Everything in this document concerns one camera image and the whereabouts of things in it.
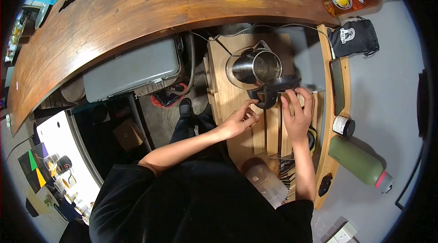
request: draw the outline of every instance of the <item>black t-shirt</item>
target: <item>black t-shirt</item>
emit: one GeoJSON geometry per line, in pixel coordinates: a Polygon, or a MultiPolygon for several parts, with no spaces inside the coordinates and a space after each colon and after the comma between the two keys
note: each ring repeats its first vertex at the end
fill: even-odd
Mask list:
{"type": "Polygon", "coordinates": [[[158,177],[114,165],[90,217],[93,243],[312,242],[313,203],[276,210],[236,168],[183,162],[158,177]]]}

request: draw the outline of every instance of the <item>gray metal box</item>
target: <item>gray metal box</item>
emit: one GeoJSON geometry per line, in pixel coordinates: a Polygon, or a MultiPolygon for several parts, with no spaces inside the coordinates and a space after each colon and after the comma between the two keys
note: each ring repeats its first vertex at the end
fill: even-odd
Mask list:
{"type": "Polygon", "coordinates": [[[145,84],[176,77],[181,70],[177,36],[155,40],[88,71],[84,79],[88,102],[105,100],[145,84]]]}

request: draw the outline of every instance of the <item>black pants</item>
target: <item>black pants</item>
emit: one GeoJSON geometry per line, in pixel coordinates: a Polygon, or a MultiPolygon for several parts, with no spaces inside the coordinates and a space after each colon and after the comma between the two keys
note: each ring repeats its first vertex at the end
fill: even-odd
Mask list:
{"type": "MultiPolygon", "coordinates": [[[[175,126],[175,130],[173,131],[172,138],[170,139],[169,144],[195,136],[195,124],[198,125],[199,134],[206,133],[216,128],[216,124],[211,114],[210,104],[201,114],[198,114],[195,118],[180,118],[177,122],[177,125],[175,126]]],[[[199,153],[192,155],[186,160],[189,161],[195,159],[214,160],[226,163],[230,166],[234,166],[232,160],[229,158],[228,155],[226,141],[211,145],[210,147],[207,147],[199,153]]]]}

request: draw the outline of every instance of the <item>kettle handle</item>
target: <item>kettle handle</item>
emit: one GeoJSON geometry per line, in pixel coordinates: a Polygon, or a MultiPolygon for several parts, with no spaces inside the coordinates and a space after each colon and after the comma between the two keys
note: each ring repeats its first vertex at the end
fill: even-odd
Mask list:
{"type": "Polygon", "coordinates": [[[255,106],[259,107],[260,109],[267,110],[272,108],[275,105],[275,102],[277,101],[277,92],[269,90],[266,88],[266,86],[248,90],[248,96],[251,99],[257,99],[259,102],[255,104],[255,106]],[[265,101],[261,100],[258,96],[257,92],[261,91],[263,89],[263,92],[265,93],[265,101]]]}

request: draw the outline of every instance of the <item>green water bottle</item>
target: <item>green water bottle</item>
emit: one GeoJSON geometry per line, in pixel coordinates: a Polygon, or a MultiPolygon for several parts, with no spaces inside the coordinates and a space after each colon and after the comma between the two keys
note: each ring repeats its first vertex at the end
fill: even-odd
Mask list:
{"type": "Polygon", "coordinates": [[[382,193],[392,188],[392,176],[383,170],[380,161],[354,146],[341,136],[331,139],[328,155],[366,185],[374,185],[382,193]]]}

